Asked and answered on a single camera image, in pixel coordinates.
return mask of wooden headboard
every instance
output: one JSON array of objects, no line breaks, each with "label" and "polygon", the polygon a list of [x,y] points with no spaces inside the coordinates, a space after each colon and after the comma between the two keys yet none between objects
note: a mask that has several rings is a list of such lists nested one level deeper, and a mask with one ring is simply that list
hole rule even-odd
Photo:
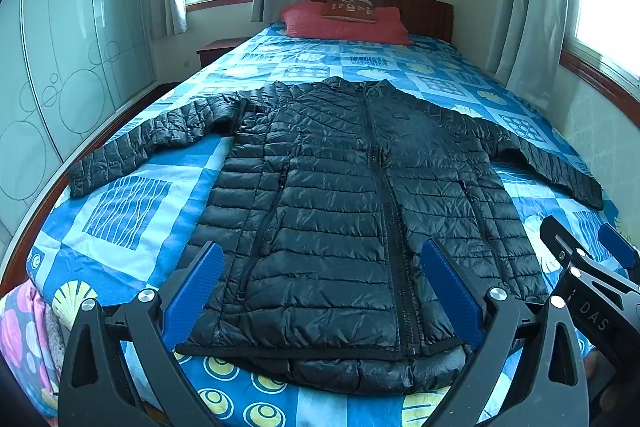
[{"label": "wooden headboard", "polygon": [[400,9],[402,24],[409,33],[436,37],[451,42],[453,6],[436,0],[370,0],[375,7]]}]

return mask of jacket zipper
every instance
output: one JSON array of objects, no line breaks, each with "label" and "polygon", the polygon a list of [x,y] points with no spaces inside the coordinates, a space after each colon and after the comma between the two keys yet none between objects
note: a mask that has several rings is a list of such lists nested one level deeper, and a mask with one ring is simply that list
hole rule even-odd
[{"label": "jacket zipper", "polygon": [[260,252],[262,251],[262,244],[264,242],[264,234],[267,231],[267,227],[269,226],[271,220],[273,219],[276,210],[278,209],[278,204],[280,203],[280,198],[282,197],[282,192],[284,190],[284,185],[287,180],[287,172],[289,169],[285,169],[280,177],[278,178],[278,191],[276,195],[273,197],[271,201],[271,206],[269,207],[269,212],[266,216],[264,216],[260,222],[260,226],[258,227],[258,231],[255,233],[254,242],[251,245],[251,252],[249,254],[249,261],[242,270],[242,274],[240,276],[240,280],[238,281],[238,293],[237,298],[239,300],[244,299],[244,295],[246,293],[246,286],[249,282],[249,276],[251,272],[254,270],[255,265],[260,260]]},{"label": "jacket zipper", "polygon": [[398,327],[402,355],[416,355],[420,335],[418,320],[409,286],[408,260],[405,255],[404,242],[400,231],[398,206],[393,199],[389,180],[382,168],[380,146],[376,143],[373,124],[369,111],[369,103],[364,88],[358,86],[358,94],[362,100],[361,108],[364,128],[369,141],[368,163],[376,183],[376,190],[382,199],[383,219],[386,228],[387,249],[392,266],[392,280],[395,290],[396,310],[398,311]]},{"label": "jacket zipper", "polygon": [[500,279],[502,279],[502,282],[506,284],[506,277],[505,277],[504,269],[502,268],[502,263],[500,262],[500,256],[498,256],[498,253],[495,251],[495,248],[492,247],[491,243],[489,242],[489,233],[487,232],[487,229],[486,229],[486,220],[484,219],[482,212],[480,212],[480,207],[478,206],[476,197],[471,195],[471,192],[469,192],[469,189],[466,188],[465,182],[460,180],[458,183],[460,183],[460,187],[462,187],[462,191],[465,193],[466,200],[471,205],[471,210],[473,211],[474,217],[476,218],[476,223],[478,224],[478,231],[480,232],[480,238],[482,239],[482,242],[489,247],[491,254],[494,256],[495,266],[498,269],[498,274],[500,274]]}]

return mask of nightstand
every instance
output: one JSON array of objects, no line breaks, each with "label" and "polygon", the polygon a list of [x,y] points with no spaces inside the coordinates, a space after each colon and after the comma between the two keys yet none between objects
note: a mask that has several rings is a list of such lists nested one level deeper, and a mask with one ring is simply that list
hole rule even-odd
[{"label": "nightstand", "polygon": [[243,42],[249,40],[249,37],[240,37],[238,39],[222,39],[219,41],[213,41],[211,44],[207,44],[203,48],[197,51],[200,57],[200,66],[209,66],[210,63],[218,60],[222,55],[228,53],[234,48],[237,48]]}]

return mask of bedspread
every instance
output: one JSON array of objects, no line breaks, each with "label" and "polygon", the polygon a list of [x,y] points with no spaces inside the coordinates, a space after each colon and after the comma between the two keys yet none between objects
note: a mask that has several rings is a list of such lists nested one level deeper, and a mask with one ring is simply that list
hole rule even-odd
[{"label": "bedspread", "polygon": [[[263,30],[153,103],[116,136],[160,112],[198,96],[255,89],[265,82],[315,82],[341,76],[352,82],[386,78],[418,98],[475,118],[486,118],[552,152],[583,172],[577,153],[532,107],[481,73],[451,45],[411,37],[415,46],[290,39],[282,25]],[[30,253],[27,270],[44,299],[70,327],[84,298],[102,305],[129,301],[139,290],[158,288],[172,272],[222,167],[230,138],[207,136],[185,150],[154,156],[138,171],[92,194],[56,203]],[[618,211],[605,201],[602,212],[554,192],[529,174],[495,166],[513,198],[543,269],[548,288],[559,266],[540,241],[543,217],[553,215],[585,244],[597,261],[617,262],[596,239],[600,224],[620,227]],[[135,261],[131,262],[131,251]],[[586,353],[590,346],[580,336]],[[143,398],[154,398],[126,350]],[[389,398],[322,393],[243,371],[211,357],[179,357],[185,374],[211,410],[228,425],[365,426],[421,425],[445,389]],[[497,412],[513,376],[511,357],[484,417]]]}]

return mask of black puffer jacket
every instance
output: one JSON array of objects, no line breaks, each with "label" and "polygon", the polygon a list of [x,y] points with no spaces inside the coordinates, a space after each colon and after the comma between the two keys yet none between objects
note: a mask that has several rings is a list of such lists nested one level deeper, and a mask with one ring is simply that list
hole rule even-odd
[{"label": "black puffer jacket", "polygon": [[329,391],[407,394],[451,383],[464,364],[420,268],[430,237],[488,284],[545,299],[490,160],[527,166],[602,207],[592,178],[495,123],[387,81],[338,77],[172,110],[76,164],[72,195],[208,132],[234,134],[234,145],[180,266],[208,240],[222,245],[226,264],[177,350]]}]

